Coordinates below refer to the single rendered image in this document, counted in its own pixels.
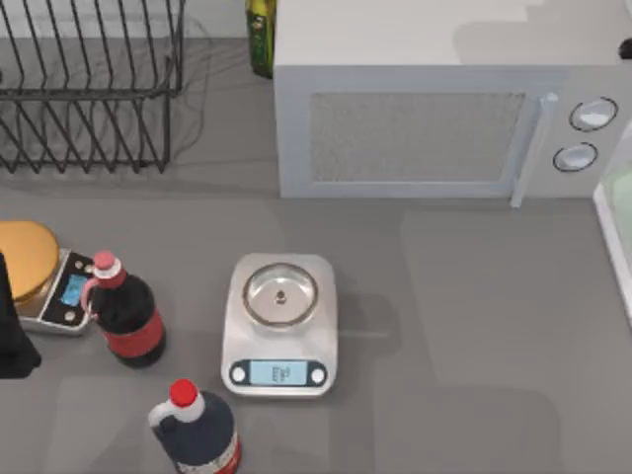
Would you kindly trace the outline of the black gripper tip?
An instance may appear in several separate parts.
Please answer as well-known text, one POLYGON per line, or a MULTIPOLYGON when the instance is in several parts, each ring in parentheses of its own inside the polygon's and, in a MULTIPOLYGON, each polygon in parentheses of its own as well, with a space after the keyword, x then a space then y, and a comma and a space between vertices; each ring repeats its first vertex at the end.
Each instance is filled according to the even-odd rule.
POLYGON ((18 318, 7 266, 0 252, 0 380, 24 379, 40 365, 40 353, 18 318))

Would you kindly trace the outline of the microwave knob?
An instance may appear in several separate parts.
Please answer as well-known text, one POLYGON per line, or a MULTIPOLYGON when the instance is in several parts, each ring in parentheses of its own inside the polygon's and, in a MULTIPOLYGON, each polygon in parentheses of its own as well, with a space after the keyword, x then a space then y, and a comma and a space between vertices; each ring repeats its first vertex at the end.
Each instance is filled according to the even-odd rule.
POLYGON ((608 126, 618 114, 618 105, 601 97, 577 104, 569 117, 571 127, 581 132, 592 132, 608 126))
POLYGON ((597 158, 597 149, 590 143, 582 142, 559 149, 552 164, 561 173, 577 173, 588 169, 597 158))

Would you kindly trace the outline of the white cabinet with green glass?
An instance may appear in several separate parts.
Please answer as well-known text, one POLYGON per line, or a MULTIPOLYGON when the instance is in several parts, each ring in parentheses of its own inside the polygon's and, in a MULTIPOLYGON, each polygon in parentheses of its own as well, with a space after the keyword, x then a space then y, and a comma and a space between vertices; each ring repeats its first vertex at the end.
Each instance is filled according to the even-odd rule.
POLYGON ((632 329, 632 119, 593 194, 593 202, 632 329))

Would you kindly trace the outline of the dark bottle with pink cap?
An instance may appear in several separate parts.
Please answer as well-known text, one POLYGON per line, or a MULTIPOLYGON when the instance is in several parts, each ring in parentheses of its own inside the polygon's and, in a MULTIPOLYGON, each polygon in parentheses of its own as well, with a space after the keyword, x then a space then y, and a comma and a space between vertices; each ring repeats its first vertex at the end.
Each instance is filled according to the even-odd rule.
POLYGON ((165 351, 167 332, 151 287, 129 273, 113 252, 95 254, 93 276, 83 286, 80 304, 122 364, 144 368, 165 351))

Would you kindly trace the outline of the dark bottle with red cap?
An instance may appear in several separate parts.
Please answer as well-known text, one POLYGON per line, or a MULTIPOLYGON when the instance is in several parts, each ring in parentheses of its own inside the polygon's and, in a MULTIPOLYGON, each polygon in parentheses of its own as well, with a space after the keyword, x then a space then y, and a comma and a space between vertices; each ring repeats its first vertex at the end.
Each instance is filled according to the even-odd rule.
POLYGON ((237 474, 242 455, 237 425, 218 395, 177 379, 147 420, 177 474, 237 474))

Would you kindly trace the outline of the green glass bottle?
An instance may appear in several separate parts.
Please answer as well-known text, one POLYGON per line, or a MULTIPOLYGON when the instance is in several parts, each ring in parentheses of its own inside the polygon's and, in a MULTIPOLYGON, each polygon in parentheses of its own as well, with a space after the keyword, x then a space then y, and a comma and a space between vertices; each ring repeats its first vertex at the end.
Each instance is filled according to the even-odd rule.
POLYGON ((245 0, 250 64, 267 79, 274 74, 277 0, 245 0))

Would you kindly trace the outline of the pale microwave oven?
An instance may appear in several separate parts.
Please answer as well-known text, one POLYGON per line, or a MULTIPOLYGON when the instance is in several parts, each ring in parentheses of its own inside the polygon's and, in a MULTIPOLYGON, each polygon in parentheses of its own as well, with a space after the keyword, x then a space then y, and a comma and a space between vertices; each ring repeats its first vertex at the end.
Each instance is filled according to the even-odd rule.
POLYGON ((527 198, 588 198, 632 119, 632 0, 280 0, 274 89, 285 198, 506 198, 559 102, 527 198), (601 97, 616 118, 573 129, 601 97), (582 142, 584 171, 552 159, 582 142))

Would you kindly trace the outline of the white kitchen scale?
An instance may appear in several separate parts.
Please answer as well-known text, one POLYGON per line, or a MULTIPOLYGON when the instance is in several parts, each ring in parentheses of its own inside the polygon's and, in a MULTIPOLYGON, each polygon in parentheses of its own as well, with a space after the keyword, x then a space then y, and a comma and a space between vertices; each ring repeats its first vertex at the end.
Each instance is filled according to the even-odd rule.
POLYGON ((224 312, 220 374, 246 397, 316 398, 339 360, 334 269, 310 254, 251 253, 233 270, 224 312))

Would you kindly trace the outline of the silver scale with gold plate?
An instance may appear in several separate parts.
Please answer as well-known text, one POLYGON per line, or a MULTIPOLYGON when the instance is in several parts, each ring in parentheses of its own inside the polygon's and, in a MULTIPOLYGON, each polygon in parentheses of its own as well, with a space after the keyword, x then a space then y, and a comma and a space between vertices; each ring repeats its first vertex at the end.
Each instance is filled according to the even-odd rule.
POLYGON ((90 257, 61 247, 47 226, 30 220, 0 220, 0 253, 26 331, 68 337, 87 331, 91 318, 80 296, 93 275, 90 257))

